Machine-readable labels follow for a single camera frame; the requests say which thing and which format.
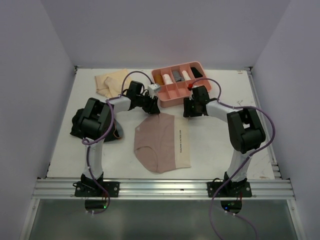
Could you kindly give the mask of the pink underwear cream waistband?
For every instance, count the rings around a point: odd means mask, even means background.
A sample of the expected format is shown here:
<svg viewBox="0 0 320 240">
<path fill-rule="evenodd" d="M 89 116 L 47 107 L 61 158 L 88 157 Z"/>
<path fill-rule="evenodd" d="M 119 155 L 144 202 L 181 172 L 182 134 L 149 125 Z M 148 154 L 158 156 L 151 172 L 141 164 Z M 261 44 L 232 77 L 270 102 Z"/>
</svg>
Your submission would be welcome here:
<svg viewBox="0 0 320 240">
<path fill-rule="evenodd" d="M 188 120 L 167 113 L 148 116 L 135 128 L 134 154 L 152 173 L 190 168 Z"/>
</svg>

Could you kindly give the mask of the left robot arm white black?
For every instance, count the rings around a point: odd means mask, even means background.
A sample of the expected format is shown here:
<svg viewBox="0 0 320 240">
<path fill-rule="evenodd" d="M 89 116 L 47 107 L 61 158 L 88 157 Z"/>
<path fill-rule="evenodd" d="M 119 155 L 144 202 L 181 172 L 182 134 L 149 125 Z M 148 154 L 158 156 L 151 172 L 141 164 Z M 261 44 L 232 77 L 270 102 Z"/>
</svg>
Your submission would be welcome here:
<svg viewBox="0 0 320 240">
<path fill-rule="evenodd" d="M 78 120 L 78 127 L 86 146 L 85 167 L 80 182 L 92 196 L 103 193 L 102 150 L 105 138 L 116 129 L 116 113 L 142 108 L 147 114 L 159 114 L 156 93 L 161 86 L 153 83 L 143 90 L 144 85 L 131 81 L 128 89 L 117 97 L 102 102 L 89 98 Z"/>
</svg>

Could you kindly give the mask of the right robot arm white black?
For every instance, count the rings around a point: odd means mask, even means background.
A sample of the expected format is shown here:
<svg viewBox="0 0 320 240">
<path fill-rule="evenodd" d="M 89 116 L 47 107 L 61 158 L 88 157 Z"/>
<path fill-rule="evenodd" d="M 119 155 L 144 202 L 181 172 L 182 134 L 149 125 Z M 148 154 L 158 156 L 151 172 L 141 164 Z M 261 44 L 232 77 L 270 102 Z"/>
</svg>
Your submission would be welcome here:
<svg viewBox="0 0 320 240">
<path fill-rule="evenodd" d="M 185 118 L 209 116 L 227 124 L 233 154 L 229 168 L 225 172 L 223 192 L 235 196 L 240 190 L 240 182 L 247 179 L 251 156 L 266 140 L 266 134 L 257 109 L 252 106 L 236 107 L 210 98 L 205 86 L 188 85 L 190 96 L 183 99 Z"/>
</svg>

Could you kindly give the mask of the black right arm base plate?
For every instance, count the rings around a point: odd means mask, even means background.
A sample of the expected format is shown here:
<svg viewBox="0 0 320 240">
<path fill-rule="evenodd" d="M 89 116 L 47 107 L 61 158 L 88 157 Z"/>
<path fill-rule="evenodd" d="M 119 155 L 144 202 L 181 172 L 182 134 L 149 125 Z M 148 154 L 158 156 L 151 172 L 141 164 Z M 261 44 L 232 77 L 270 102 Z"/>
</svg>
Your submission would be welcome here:
<svg viewBox="0 0 320 240">
<path fill-rule="evenodd" d="M 212 198 L 214 193 L 225 183 L 225 181 L 226 179 L 221 180 L 219 178 L 208 181 L 206 183 L 208 197 Z M 216 197 L 218 198 L 251 198 L 252 196 L 251 185 L 247 178 L 239 182 L 233 182 L 231 180 L 216 194 Z"/>
</svg>

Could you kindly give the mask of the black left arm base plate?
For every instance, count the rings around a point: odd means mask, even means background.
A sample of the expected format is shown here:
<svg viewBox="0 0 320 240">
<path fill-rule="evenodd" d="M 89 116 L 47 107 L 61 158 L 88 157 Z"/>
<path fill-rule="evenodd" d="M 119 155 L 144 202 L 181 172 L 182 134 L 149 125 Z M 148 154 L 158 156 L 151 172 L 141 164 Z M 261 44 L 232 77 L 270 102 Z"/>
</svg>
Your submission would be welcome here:
<svg viewBox="0 0 320 240">
<path fill-rule="evenodd" d="M 117 198 L 119 196 L 120 182 L 99 181 L 98 183 L 107 191 L 109 197 Z M 107 197 L 105 191 L 103 191 L 93 181 L 91 183 L 91 186 L 85 185 L 81 181 L 74 182 L 72 186 L 75 187 L 75 193 L 74 193 L 75 197 L 86 197 L 86 198 Z"/>
</svg>

